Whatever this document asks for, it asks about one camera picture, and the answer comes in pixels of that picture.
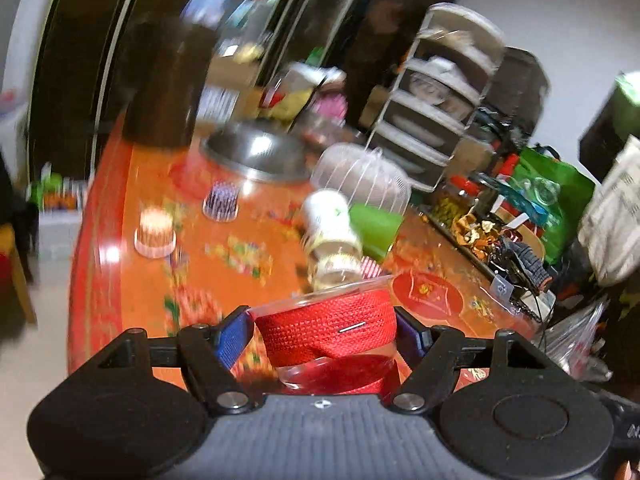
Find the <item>metal bowl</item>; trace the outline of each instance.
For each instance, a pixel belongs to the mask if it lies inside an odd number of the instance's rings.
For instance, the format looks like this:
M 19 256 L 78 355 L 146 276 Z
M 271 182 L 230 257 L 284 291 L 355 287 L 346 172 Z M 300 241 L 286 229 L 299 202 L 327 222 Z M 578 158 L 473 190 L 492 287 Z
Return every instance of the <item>metal bowl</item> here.
M 309 178 L 304 143 L 262 122 L 227 123 L 204 139 L 200 149 L 213 162 L 252 180 L 283 183 Z

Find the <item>wooden chair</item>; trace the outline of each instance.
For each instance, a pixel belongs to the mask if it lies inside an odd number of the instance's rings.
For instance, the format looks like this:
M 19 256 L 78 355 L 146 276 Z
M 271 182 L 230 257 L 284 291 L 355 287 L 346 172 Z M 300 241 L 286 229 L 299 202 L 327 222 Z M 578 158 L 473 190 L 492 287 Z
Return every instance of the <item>wooden chair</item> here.
M 28 323 L 36 323 L 36 313 L 31 304 L 27 280 L 24 277 L 18 249 L 15 247 L 14 229 L 10 224 L 0 226 L 0 254 L 9 258 L 11 263 L 11 281 L 14 284 L 15 293 L 18 296 L 20 306 L 24 311 L 24 317 Z

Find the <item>red woven strap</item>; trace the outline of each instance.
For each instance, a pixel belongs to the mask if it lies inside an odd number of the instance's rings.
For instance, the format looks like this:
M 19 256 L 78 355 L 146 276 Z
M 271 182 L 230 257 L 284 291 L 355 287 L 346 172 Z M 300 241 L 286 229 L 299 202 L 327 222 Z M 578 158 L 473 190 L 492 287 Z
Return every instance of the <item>red woven strap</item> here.
M 296 381 L 308 386 L 294 390 L 295 395 L 376 394 L 386 400 L 400 387 L 395 359 L 375 354 L 334 359 L 301 372 Z
M 396 338 L 396 315 L 386 289 L 261 316 L 255 324 L 276 368 L 359 354 Z

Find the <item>black circular cover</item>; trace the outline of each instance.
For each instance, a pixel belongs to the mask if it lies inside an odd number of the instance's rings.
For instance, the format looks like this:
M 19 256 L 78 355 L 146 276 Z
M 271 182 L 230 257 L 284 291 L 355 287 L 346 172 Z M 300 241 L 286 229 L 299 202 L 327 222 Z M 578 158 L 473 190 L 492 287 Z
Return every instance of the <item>black circular cover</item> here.
M 609 447 L 607 410 L 578 383 L 484 381 L 452 394 L 440 411 L 445 443 L 492 476 L 518 480 L 577 475 Z
M 47 472 L 147 478 L 199 444 L 207 416 L 190 394 L 149 376 L 114 380 L 118 371 L 95 383 L 71 377 L 33 410 L 27 437 Z

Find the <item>bag handle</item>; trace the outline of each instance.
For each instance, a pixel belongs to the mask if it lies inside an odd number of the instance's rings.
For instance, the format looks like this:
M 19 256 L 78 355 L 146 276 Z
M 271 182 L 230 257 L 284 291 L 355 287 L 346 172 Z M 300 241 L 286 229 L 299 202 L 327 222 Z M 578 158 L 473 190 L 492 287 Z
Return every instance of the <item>bag handle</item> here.
M 560 153 L 556 152 L 556 150 L 551 146 L 542 146 L 540 145 L 540 143 L 537 142 L 536 145 L 533 147 L 533 151 L 535 151 L 536 153 L 539 153 L 540 155 L 545 155 L 546 152 L 549 152 L 551 153 L 551 155 L 553 155 L 553 158 L 556 158 L 557 160 L 562 160 L 560 158 Z

